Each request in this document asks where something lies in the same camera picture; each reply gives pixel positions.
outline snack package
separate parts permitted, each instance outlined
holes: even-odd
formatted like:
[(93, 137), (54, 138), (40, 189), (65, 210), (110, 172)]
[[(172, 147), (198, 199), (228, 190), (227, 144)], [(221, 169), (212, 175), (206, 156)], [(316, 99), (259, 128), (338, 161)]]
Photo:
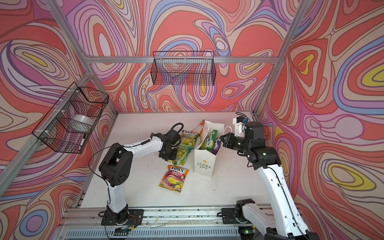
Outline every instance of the snack package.
[(177, 147), (192, 150), (198, 136), (199, 133), (183, 130), (181, 132), (181, 143)]
[(211, 134), (207, 136), (204, 140), (203, 145), (201, 145), (200, 149), (207, 149), (208, 151), (212, 150), (215, 144), (215, 138), (217, 135), (217, 130), (213, 130)]
[(168, 172), (165, 173), (159, 186), (172, 191), (181, 192), (188, 171), (188, 169), (183, 167), (168, 165)]
[(195, 127), (195, 129), (193, 129), (191, 132), (195, 134), (198, 133), (201, 136), (203, 134), (204, 123), (205, 120), (203, 119), (201, 123), (197, 127)]
[(172, 163), (173, 165), (184, 165), (185, 159), (187, 158), (188, 153), (190, 153), (191, 150), (183, 149), (183, 148), (177, 148), (177, 157), (175, 160), (168, 160), (168, 162)]
[(221, 147), (221, 139), (216, 138), (215, 143), (214, 143), (214, 147), (212, 148), (212, 150), (210, 152), (213, 153), (214, 155), (216, 155), (218, 153), (220, 147)]

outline table surface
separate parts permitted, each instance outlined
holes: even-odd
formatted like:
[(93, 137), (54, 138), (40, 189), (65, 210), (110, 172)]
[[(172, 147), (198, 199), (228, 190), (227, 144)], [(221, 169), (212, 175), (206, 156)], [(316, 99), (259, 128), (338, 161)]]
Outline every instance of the table surface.
[[(244, 113), (252, 119), (250, 113)], [(152, 132), (165, 134), (178, 122), (182, 122), (184, 130), (189, 131), (203, 119), (224, 123), (234, 130), (232, 119), (235, 117), (237, 115), (234, 112), (122, 113), (116, 119), (106, 146), (116, 142), (122, 145), (139, 142), (148, 138)], [(103, 151), (100, 161), (107, 151)], [(252, 167), (247, 167), (247, 159), (238, 156), (235, 150), (220, 148), (212, 178), (194, 173), (192, 151), (183, 166), (189, 172), (181, 193), (158, 186), (168, 165), (171, 164), (159, 158), (158, 152), (133, 160), (131, 172), (124, 183), (129, 207), (228, 205), (247, 198), (258, 204), (270, 203), (261, 178)], [(105, 207), (107, 200), (108, 191), (104, 180), (93, 175), (81, 208)]]

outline black wire basket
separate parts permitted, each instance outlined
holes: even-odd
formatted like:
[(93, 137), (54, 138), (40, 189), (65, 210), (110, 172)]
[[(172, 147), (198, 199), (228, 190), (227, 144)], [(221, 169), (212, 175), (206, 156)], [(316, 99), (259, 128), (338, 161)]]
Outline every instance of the black wire basket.
[(53, 121), (37, 135), (36, 128), (48, 112), (32, 134), (55, 152), (82, 153), (108, 100), (106, 93), (90, 87), (77, 87), (68, 102), (57, 110)]
[(215, 85), (213, 51), (154, 51), (153, 85)]

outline patterned wall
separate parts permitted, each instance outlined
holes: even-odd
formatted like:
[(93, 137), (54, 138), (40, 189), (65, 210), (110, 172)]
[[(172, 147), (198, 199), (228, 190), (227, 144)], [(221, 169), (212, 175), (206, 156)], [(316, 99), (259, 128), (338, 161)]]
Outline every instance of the patterned wall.
[(384, 1), (317, 0), (258, 113), (321, 239), (384, 239)]
[[(84, 70), (44, 0), (0, 2), (0, 169)], [(82, 154), (42, 145), (0, 198), (0, 239), (48, 239), (76, 200), (90, 156), (111, 125), (109, 109)]]
[[(213, 50), (216, 56), (276, 56), (294, 0), (64, 2), (86, 54), (151, 56)], [(271, 65), (219, 64), (214, 87), (152, 86), (150, 64), (94, 64), (117, 111), (253, 110)]]
[(151, 64), (97, 63), (93, 68), (119, 112), (252, 111), (272, 64), (228, 65), (227, 76), (217, 73), (214, 86), (153, 85)]

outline robotic arm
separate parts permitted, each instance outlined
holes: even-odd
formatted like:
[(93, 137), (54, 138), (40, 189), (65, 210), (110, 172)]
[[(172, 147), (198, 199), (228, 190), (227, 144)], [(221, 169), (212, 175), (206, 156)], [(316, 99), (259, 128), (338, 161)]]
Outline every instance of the robotic arm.
[(247, 167), (253, 167), (261, 177), (271, 201), (275, 222), (251, 199), (237, 201), (237, 218), (243, 222), (249, 220), (265, 239), (319, 240), (316, 233), (309, 232), (297, 211), (284, 180), (278, 153), (273, 147), (265, 146), (263, 125), (259, 122), (248, 122), (243, 116), (233, 119), (233, 124), (235, 133), (230, 132), (220, 137), (223, 146), (237, 150), (239, 156), (246, 157)]
[(128, 204), (125, 200), (124, 182), (129, 176), (132, 160), (141, 158), (151, 152), (159, 152), (159, 157), (164, 160), (176, 159), (177, 149), (180, 144), (180, 131), (182, 123), (175, 124), (165, 135), (151, 134), (151, 137), (142, 142), (120, 145), (113, 144), (99, 165), (102, 178), (107, 182), (109, 202), (105, 217), (111, 225), (124, 224), (128, 219)]

